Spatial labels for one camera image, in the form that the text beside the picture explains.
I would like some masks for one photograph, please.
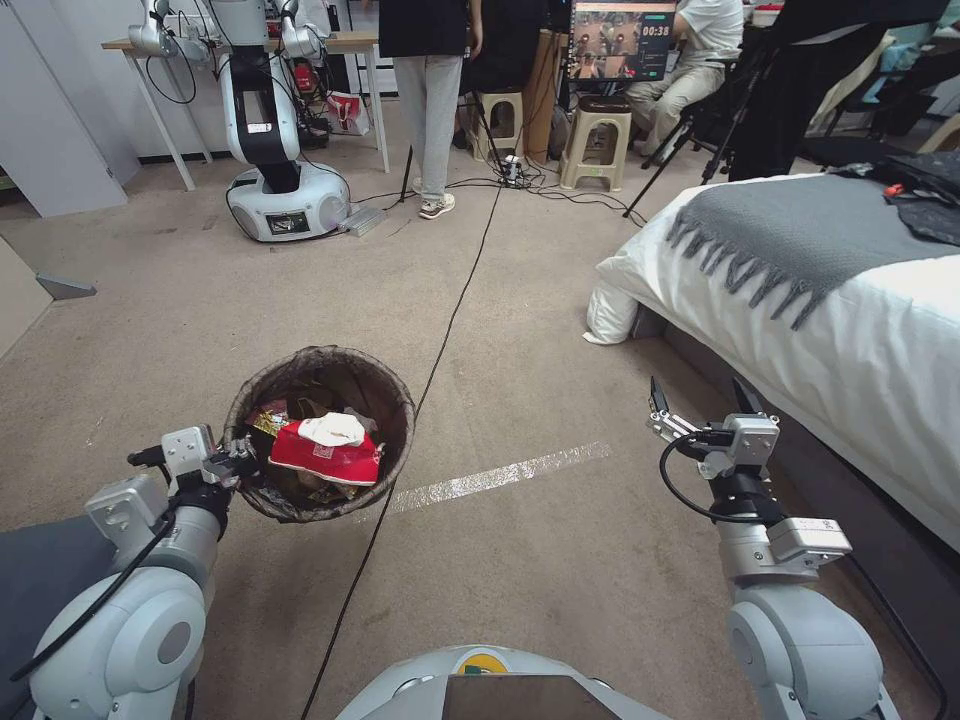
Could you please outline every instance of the mesh trash can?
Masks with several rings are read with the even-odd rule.
[[[403,381],[376,358],[336,345],[304,348],[244,383],[227,415],[223,440],[246,435],[251,413],[271,401],[292,403],[293,418],[309,416],[317,398],[321,404],[351,407],[376,421],[377,439],[385,444],[379,480],[359,489],[353,498],[312,501],[299,492],[295,472],[269,465],[258,452],[261,477],[242,483],[239,492],[254,510],[280,522],[330,520],[376,502],[396,482],[413,443],[414,404]]]

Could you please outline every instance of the yellow sticker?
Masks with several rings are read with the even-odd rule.
[[[457,670],[457,675],[482,675],[483,673],[505,673],[509,672],[506,666],[493,655],[486,653],[477,653],[471,655],[461,663]]]

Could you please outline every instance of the floor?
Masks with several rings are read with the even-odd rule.
[[[391,175],[372,138],[312,153],[354,198],[399,189],[406,151],[394,103],[387,113]],[[704,162],[685,151],[639,210],[649,217],[696,184]],[[359,240],[268,246],[224,209],[240,169],[191,163],[198,189],[185,194],[173,165],[146,167],[129,204],[102,212],[39,220],[0,208],[0,235],[27,263],[99,291],[54,304],[2,361],[0,529],[78,514],[129,474],[128,452],[172,429],[216,427],[246,378],[306,345],[369,352],[420,396],[496,191],[458,190],[437,222],[407,202]],[[451,179],[478,176],[485,166],[454,153]],[[619,197],[647,176],[633,158]],[[566,460],[387,518],[311,718],[335,716],[395,661],[469,642],[563,660],[672,717],[757,717],[724,637],[715,531],[663,488],[662,443],[643,425],[651,373],[685,415],[730,408],[659,340],[580,338],[593,266],[633,232],[600,205],[501,194],[399,487]],[[696,495],[694,469],[676,472]],[[299,716],[372,527],[349,516],[281,526],[234,502],[198,718]],[[864,599],[831,571],[822,589],[876,638],[902,715],[931,715],[922,679]]]

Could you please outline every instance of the white tape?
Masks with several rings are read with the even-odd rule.
[[[523,462],[505,465],[504,467],[485,472],[467,475],[462,478],[445,480],[444,482],[426,485],[424,487],[412,488],[398,492],[387,515],[406,512],[407,510],[418,510],[435,505],[445,500],[455,500],[456,498],[473,495],[474,493],[493,490],[510,483],[520,480],[530,480],[540,475],[547,475],[557,470],[579,465],[589,460],[598,460],[609,457],[611,454],[610,446],[601,441],[592,442],[588,445],[561,450],[560,452],[543,455],[542,457],[524,460]],[[373,507],[359,510],[353,513],[354,522],[366,522],[373,520],[380,515],[380,507]]]

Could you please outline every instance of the blanket fringe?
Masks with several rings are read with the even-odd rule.
[[[689,260],[695,258],[701,250],[704,250],[699,266],[700,272],[707,276],[712,276],[717,268],[727,258],[730,258],[730,264],[727,266],[727,276],[724,278],[724,287],[731,295],[735,295],[742,290],[743,286],[753,278],[763,277],[760,287],[750,297],[749,305],[751,308],[760,305],[769,297],[770,293],[784,283],[790,283],[787,296],[773,311],[770,316],[771,320],[779,320],[795,302],[804,295],[809,295],[807,302],[790,324],[791,330],[799,330],[811,313],[825,299],[826,293],[815,292],[803,280],[792,277],[789,273],[771,265],[766,260],[718,240],[704,225],[688,221],[686,229],[681,229],[682,224],[679,220],[674,224],[670,234],[666,237],[667,243],[674,250],[683,245],[683,257]]]

